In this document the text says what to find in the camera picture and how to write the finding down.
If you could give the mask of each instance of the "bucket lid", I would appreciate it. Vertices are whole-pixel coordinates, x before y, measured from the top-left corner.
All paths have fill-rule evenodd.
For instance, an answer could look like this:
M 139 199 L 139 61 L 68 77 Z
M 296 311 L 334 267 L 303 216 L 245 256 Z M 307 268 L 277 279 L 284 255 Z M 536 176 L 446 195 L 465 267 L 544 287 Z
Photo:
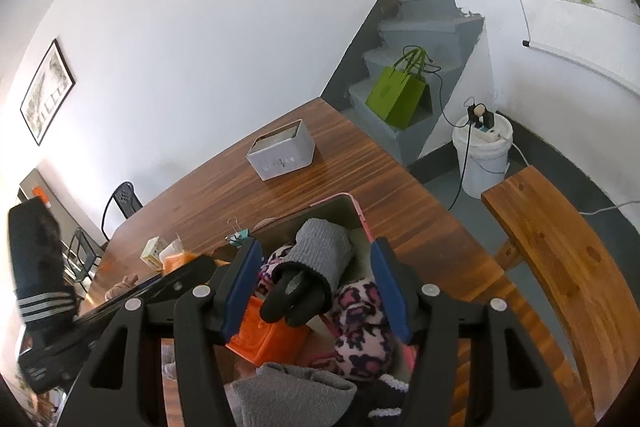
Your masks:
M 511 141 L 513 140 L 513 127 L 511 126 L 511 122 L 500 114 L 495 114 L 494 117 L 494 129 L 499 133 L 500 139 L 495 142 L 485 142 L 472 134 L 469 149 L 477 148 L 488 152 L 490 150 L 502 149 L 506 146 L 505 142 L 509 143 L 509 147 L 511 146 Z M 466 137 L 469 136 L 469 127 L 466 125 L 468 121 L 468 116 L 465 115 L 456 123 L 456 125 L 463 125 L 464 127 L 456 127 L 453 130 L 454 145 L 458 142 L 458 144 L 466 148 Z

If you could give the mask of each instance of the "wooden bench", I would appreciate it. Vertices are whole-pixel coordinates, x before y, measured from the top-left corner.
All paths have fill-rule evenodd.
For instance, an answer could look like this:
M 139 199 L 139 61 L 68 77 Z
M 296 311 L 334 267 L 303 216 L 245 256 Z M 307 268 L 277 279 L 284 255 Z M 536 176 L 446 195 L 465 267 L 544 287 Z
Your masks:
M 640 356 L 640 312 L 618 266 L 573 205 L 532 166 L 484 192 L 482 201 L 509 236 L 496 261 L 505 270 L 522 260 L 529 265 L 601 418 Z

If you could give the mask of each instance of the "silver screw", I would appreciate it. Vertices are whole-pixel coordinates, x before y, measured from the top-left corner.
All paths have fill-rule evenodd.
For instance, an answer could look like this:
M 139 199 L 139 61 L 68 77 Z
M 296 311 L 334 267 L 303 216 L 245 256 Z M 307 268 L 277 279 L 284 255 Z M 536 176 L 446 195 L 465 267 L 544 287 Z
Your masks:
M 201 284 L 200 286 L 196 286 L 193 289 L 192 293 L 194 297 L 203 298 L 211 293 L 211 288 L 209 288 L 206 284 Z
M 140 306 L 142 306 L 142 301 L 140 299 L 138 299 L 137 297 L 133 297 L 132 299 L 129 299 L 125 304 L 124 307 L 129 310 L 130 312 L 134 312 L 135 310 L 137 310 L 138 308 L 140 308 Z
M 422 286 L 422 293 L 427 295 L 428 297 L 437 297 L 440 295 L 440 288 L 438 288 L 435 284 L 424 284 Z
M 499 297 L 494 297 L 493 299 L 491 299 L 489 305 L 497 312 L 503 312 L 505 311 L 505 309 L 507 309 L 507 303 Z

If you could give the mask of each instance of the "white bucket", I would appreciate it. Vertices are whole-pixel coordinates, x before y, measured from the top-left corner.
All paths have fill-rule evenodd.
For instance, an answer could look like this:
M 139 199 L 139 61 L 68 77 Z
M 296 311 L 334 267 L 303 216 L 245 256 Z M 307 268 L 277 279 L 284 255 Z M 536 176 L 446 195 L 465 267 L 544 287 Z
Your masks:
M 465 164 L 466 139 L 469 134 L 469 127 L 465 125 L 467 121 L 468 117 L 464 116 L 457 123 L 457 125 L 464 125 L 464 127 L 456 127 L 453 130 L 453 145 L 458 151 L 461 176 Z M 511 144 L 513 144 L 513 127 L 511 127 L 509 120 L 496 114 L 494 129 L 497 130 L 501 138 L 493 143 L 485 142 L 475 137 L 473 133 L 471 134 L 462 188 L 469 196 L 477 200 L 485 190 L 503 181 L 508 169 L 507 155 Z

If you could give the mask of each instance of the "blue gripper pad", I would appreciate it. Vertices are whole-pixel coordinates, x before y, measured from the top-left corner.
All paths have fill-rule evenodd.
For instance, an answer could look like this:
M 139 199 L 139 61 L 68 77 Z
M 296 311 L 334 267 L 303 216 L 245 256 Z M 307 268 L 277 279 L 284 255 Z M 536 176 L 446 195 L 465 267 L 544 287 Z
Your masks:
M 407 303 L 399 284 L 401 281 L 396 280 L 398 272 L 394 270 L 401 263 L 384 237 L 371 243 L 370 257 L 373 277 L 376 279 L 391 330 L 402 343 L 409 344 L 412 331 L 408 322 Z
M 249 304 L 249 297 L 254 294 L 260 266 L 262 266 L 262 246 L 259 241 L 250 237 L 238 250 L 220 291 L 214 296 L 215 306 L 222 306 L 224 309 L 224 321 L 220 333 L 226 342 L 240 329 L 244 312 Z

